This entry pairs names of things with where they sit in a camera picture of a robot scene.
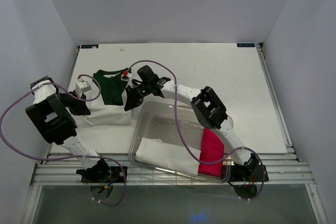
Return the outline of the white and green t-shirt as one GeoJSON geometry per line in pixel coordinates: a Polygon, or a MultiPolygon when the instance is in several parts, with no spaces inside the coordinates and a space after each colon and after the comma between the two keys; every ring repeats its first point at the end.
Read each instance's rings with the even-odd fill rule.
{"type": "Polygon", "coordinates": [[[127,100],[126,87],[128,82],[122,79],[125,69],[117,71],[98,70],[93,78],[99,83],[100,89],[90,82],[91,91],[88,91],[87,99],[93,99],[98,92],[100,96],[87,102],[89,115],[84,115],[84,121],[90,126],[95,125],[130,125],[132,124],[132,112],[125,111],[127,100]]]}

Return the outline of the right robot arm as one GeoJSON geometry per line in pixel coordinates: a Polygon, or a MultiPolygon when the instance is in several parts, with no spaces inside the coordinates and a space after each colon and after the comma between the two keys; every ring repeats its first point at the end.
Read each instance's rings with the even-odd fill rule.
{"type": "Polygon", "coordinates": [[[213,132],[224,147],[230,148],[228,155],[234,161],[234,169],[240,179],[250,180],[257,173],[261,174],[261,180],[265,179],[266,169],[260,157],[255,151],[243,145],[228,120],[226,107],[211,87],[194,89],[179,85],[176,76],[159,78],[149,66],[143,66],[137,74],[141,78],[140,81],[132,81],[125,89],[127,93],[125,110],[140,106],[144,98],[150,94],[174,99],[175,103],[189,104],[201,126],[213,132]]]}

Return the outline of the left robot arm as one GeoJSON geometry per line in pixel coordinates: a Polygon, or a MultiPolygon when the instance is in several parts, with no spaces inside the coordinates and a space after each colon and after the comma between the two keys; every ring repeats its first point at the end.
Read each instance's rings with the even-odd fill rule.
{"type": "Polygon", "coordinates": [[[85,93],[91,90],[89,82],[78,79],[76,87],[61,93],[52,78],[45,76],[30,85],[33,105],[26,114],[47,143],[67,149],[82,164],[78,174],[91,182],[106,182],[111,168],[79,136],[74,116],[90,115],[85,93]]]}

